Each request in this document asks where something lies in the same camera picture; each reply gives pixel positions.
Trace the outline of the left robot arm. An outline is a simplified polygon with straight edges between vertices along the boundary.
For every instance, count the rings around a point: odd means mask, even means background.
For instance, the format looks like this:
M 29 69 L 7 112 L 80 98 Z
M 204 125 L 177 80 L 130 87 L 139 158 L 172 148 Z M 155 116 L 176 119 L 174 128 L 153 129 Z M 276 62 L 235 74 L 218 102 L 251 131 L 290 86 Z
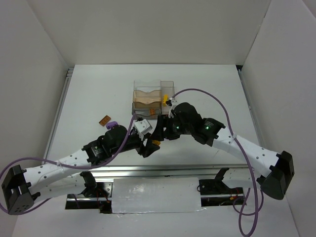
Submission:
M 34 204 L 68 194 L 89 196 L 98 186 L 90 170 L 109 164 L 118 154 L 130 150 L 146 158 L 159 150 L 163 132 L 150 133 L 141 124 L 129 128 L 115 125 L 104 135 L 59 160 L 45 160 L 42 165 L 23 169 L 20 158 L 7 165 L 0 176 L 5 205 L 9 215 L 22 215 L 35 210 Z

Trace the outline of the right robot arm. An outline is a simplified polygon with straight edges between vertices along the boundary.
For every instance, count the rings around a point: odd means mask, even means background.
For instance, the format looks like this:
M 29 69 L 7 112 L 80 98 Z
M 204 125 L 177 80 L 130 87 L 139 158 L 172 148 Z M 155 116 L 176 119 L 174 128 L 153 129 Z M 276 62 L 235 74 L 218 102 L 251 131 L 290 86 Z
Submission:
M 249 160 L 254 174 L 249 181 L 234 181 L 232 172 L 221 169 L 218 177 L 229 188 L 257 186 L 267 196 L 282 200 L 294 176 L 293 157 L 287 151 L 277 153 L 260 147 L 238 135 L 213 118 L 202 118 L 195 107 L 187 102 L 168 101 L 168 115 L 159 115 L 152 140 L 175 140 L 191 135 L 198 143 L 222 150 L 240 159 Z

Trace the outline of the orange lego plate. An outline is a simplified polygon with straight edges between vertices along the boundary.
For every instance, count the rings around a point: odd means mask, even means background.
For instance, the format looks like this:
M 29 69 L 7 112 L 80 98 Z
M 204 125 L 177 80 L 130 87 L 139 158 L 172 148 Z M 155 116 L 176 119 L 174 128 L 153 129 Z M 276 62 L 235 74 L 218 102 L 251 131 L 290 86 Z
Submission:
M 99 124 L 101 126 L 105 126 L 109 121 L 111 120 L 111 118 L 109 116 L 104 116 L 100 121 Z

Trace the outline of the yellow lego brick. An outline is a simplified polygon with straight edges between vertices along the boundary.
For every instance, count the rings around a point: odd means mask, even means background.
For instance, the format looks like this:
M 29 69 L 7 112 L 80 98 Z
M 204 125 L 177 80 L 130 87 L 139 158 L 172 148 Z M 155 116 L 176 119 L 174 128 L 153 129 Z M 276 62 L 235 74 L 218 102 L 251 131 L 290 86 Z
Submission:
M 162 105 L 163 105 L 163 106 L 167 106 L 167 101 L 168 101 L 168 95 L 165 94 L 165 95 L 163 96 Z
M 160 141 L 157 141 L 157 140 L 153 140 L 152 143 L 155 144 L 155 145 L 157 145 L 157 146 L 160 145 Z

